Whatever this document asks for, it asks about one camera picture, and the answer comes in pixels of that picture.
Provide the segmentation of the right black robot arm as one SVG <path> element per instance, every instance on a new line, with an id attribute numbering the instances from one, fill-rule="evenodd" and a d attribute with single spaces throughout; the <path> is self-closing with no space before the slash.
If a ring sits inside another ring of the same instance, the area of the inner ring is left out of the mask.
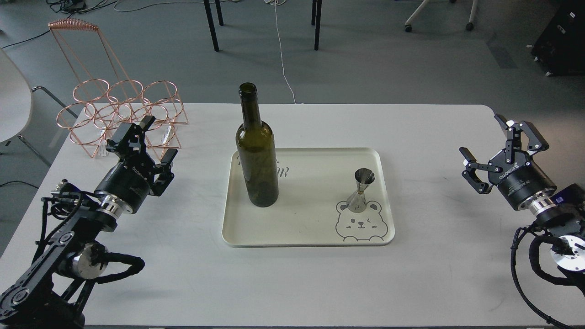
<path id="1" fill-rule="evenodd" d="M 511 246 L 510 268 L 514 285 L 526 305 L 548 324 L 560 329 L 568 325 L 547 315 L 526 297 L 516 271 L 516 254 L 522 239 L 531 234 L 529 264 L 535 275 L 557 286 L 584 291 L 584 189 L 572 184 L 561 191 L 533 160 L 549 144 L 531 122 L 506 119 L 496 114 L 506 136 L 502 148 L 487 163 L 479 163 L 470 150 L 461 147 L 462 177 L 479 194 L 497 187 L 516 211 L 530 210 L 535 220 L 516 230 Z"/>

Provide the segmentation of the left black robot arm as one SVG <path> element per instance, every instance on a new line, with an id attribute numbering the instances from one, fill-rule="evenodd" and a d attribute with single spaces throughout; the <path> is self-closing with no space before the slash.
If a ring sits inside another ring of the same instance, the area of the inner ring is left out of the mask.
<path id="1" fill-rule="evenodd" d="M 136 275 L 144 260 L 109 252 L 97 242 L 113 232 L 122 214 L 134 214 L 146 196 L 160 196 L 174 179 L 177 150 L 155 163 L 147 151 L 146 133 L 155 117 L 138 124 L 124 122 L 107 140 L 117 164 L 94 192 L 62 180 L 44 197 L 41 237 L 31 266 L 1 294 L 3 329 L 82 329 L 82 314 L 94 285 Z"/>

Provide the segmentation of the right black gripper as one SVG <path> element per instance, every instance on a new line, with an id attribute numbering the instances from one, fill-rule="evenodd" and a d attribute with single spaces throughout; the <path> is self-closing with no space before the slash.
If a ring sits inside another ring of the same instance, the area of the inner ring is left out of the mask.
<path id="1" fill-rule="evenodd" d="M 533 154 L 548 150 L 549 144 L 540 134 L 539 130 L 531 122 L 507 120 L 503 115 L 495 114 L 496 121 L 500 124 L 506 135 L 504 151 L 500 151 L 489 160 L 491 164 L 477 163 L 477 159 L 466 147 L 460 147 L 459 152 L 464 157 L 465 169 L 462 177 L 479 194 L 491 192 L 495 185 L 508 204 L 514 210 L 521 210 L 521 204 L 537 192 L 544 192 L 551 196 L 557 185 L 543 172 L 532 160 Z M 528 138 L 528 146 L 522 150 L 521 135 Z M 506 158 L 513 158 L 509 163 Z M 479 179 L 476 170 L 489 171 L 486 183 Z"/>

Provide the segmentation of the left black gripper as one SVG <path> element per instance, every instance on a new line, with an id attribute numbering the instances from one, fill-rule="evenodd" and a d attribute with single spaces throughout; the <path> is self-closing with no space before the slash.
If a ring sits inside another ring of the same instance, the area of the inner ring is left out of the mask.
<path id="1" fill-rule="evenodd" d="M 138 124 L 120 123 L 106 142 L 106 151 L 120 160 L 94 193 L 103 202 L 112 200 L 129 214 L 137 212 L 146 196 L 161 196 L 174 179 L 171 169 L 177 149 L 167 150 L 159 164 L 146 152 L 145 135 L 154 121 L 154 116 L 146 115 Z"/>

